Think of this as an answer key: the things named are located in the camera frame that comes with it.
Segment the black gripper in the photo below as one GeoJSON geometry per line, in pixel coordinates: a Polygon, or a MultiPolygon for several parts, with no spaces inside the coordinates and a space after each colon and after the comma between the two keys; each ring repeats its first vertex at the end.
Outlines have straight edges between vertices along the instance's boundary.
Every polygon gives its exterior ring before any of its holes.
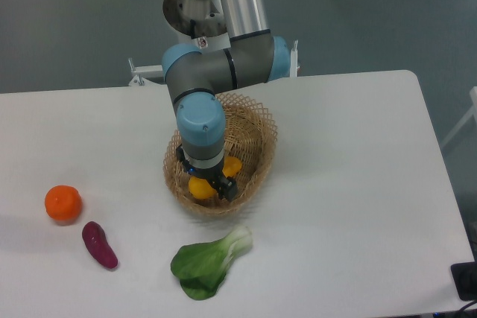
{"type": "Polygon", "coordinates": [[[234,200],[236,198],[238,186],[234,178],[224,176],[223,156],[216,164],[208,168],[199,168],[186,158],[182,145],[176,148],[175,153],[177,161],[182,165],[183,171],[190,176],[206,180],[217,191],[220,199],[234,200]]]}

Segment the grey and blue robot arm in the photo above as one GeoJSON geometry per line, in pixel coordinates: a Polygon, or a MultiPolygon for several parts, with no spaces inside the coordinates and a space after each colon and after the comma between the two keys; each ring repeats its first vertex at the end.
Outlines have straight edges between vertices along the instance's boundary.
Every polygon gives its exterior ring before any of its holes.
{"type": "Polygon", "coordinates": [[[176,156],[189,175],[234,200],[224,174],[226,118],[217,94],[297,73],[297,50],[273,36],[262,0],[173,0],[163,13],[186,36],[162,57],[162,76],[182,142],[176,156]]]}

